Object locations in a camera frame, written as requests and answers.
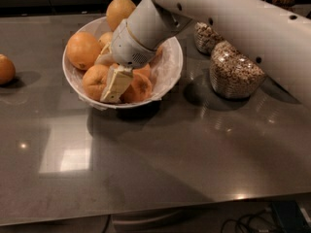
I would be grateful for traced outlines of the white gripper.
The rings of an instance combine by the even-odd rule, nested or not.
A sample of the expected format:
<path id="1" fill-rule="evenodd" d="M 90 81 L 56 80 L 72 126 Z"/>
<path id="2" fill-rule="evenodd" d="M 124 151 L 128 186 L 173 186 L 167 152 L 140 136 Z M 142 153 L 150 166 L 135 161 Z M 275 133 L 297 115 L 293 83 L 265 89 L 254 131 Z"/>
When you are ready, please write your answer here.
<path id="1" fill-rule="evenodd" d="M 144 67 L 155 55 L 154 50 L 148 50 L 134 39 L 127 27 L 127 20 L 124 19 L 114 31 L 112 43 L 108 42 L 95 60 L 95 64 L 106 66 L 115 61 L 120 64 L 117 68 L 109 68 L 100 101 L 117 104 L 133 80 L 131 68 Z"/>

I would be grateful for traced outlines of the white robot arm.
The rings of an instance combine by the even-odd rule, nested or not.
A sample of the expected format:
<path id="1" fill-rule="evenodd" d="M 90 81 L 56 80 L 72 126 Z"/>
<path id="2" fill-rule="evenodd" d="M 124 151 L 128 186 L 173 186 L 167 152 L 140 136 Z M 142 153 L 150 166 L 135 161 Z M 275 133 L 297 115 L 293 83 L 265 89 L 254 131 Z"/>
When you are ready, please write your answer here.
<path id="1" fill-rule="evenodd" d="M 261 0 L 142 0 L 98 64 L 129 74 L 191 20 L 209 24 L 300 103 L 311 106 L 311 21 Z"/>

